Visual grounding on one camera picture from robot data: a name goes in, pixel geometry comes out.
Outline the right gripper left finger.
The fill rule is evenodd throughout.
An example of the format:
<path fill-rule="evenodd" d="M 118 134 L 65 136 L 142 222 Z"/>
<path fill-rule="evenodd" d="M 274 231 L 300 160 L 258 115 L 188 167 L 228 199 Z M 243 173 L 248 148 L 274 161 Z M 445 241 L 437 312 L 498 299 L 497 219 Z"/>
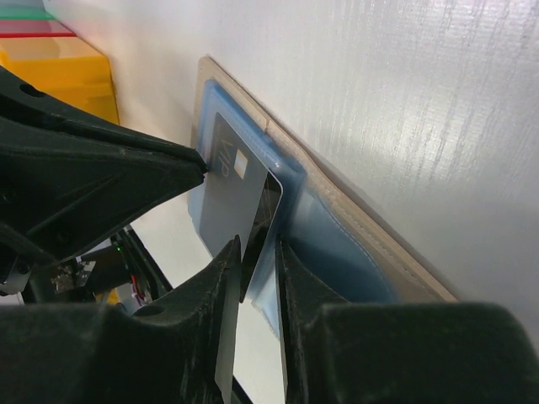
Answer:
<path fill-rule="evenodd" d="M 4 403 L 228 403 L 241 243 L 128 314 L 109 304 L 1 309 Z"/>

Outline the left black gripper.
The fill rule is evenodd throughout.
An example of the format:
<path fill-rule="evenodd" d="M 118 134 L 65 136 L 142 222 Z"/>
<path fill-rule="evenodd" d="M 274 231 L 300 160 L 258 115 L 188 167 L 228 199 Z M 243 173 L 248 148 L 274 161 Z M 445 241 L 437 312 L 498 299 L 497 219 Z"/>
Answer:
<path fill-rule="evenodd" d="M 196 150 L 100 119 L 2 70 L 3 258 L 47 265 L 93 248 L 36 269 L 1 303 L 118 304 L 116 289 L 131 282 L 130 233 L 116 232 L 205 173 Z"/>

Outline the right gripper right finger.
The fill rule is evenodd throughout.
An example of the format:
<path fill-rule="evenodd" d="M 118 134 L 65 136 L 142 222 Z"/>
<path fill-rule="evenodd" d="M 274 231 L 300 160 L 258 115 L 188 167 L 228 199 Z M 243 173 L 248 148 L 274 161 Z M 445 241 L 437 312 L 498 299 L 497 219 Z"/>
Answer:
<path fill-rule="evenodd" d="M 351 303 L 285 242 L 275 257 L 287 402 L 537 402 L 537 354 L 502 306 Z"/>

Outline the beige card holder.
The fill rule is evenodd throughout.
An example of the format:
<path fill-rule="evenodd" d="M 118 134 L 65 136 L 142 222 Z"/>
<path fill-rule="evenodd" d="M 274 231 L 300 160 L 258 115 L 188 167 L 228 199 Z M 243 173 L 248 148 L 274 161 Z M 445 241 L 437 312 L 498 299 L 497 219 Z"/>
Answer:
<path fill-rule="evenodd" d="M 191 143 L 208 172 L 217 113 L 232 121 L 245 144 L 282 187 L 244 299 L 273 331 L 279 329 L 275 268 L 278 237 L 285 238 L 302 263 L 346 300 L 455 300 L 455 295 L 353 201 L 238 81 L 205 56 L 198 64 Z M 199 237 L 204 190 L 205 182 L 189 194 L 189 215 Z"/>

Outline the dark grey VIP card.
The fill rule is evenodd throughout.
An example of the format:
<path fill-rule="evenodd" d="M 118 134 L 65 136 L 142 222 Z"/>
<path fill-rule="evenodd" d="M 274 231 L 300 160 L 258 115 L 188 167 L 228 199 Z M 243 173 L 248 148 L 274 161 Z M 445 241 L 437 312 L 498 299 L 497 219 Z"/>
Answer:
<path fill-rule="evenodd" d="M 235 237 L 241 243 L 240 299 L 244 300 L 280 203 L 282 187 L 245 144 L 232 121 L 214 119 L 200 237 L 212 255 Z"/>

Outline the yellow plastic bin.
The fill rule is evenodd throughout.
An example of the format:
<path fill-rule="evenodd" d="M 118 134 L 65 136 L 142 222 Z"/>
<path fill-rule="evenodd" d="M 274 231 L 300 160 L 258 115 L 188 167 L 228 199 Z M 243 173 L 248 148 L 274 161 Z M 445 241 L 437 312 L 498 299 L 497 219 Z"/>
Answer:
<path fill-rule="evenodd" d="M 66 104 L 120 122 L 109 60 L 78 37 L 2 38 L 1 66 Z"/>

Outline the red plastic bin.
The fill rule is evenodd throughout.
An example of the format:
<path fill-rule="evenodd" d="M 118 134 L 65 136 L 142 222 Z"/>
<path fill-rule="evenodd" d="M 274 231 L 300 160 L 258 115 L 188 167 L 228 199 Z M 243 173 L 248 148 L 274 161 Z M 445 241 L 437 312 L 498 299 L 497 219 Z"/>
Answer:
<path fill-rule="evenodd" d="M 62 23 L 55 20 L 2 19 L 2 38 L 75 37 Z"/>

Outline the green plastic bin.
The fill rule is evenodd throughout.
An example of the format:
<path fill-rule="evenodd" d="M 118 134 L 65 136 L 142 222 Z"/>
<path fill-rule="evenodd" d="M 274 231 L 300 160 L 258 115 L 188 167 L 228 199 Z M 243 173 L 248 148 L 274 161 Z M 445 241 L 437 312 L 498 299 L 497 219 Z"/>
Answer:
<path fill-rule="evenodd" d="M 15 6 L 1 7 L 1 19 L 16 20 L 54 20 L 55 18 L 41 8 L 23 8 Z"/>

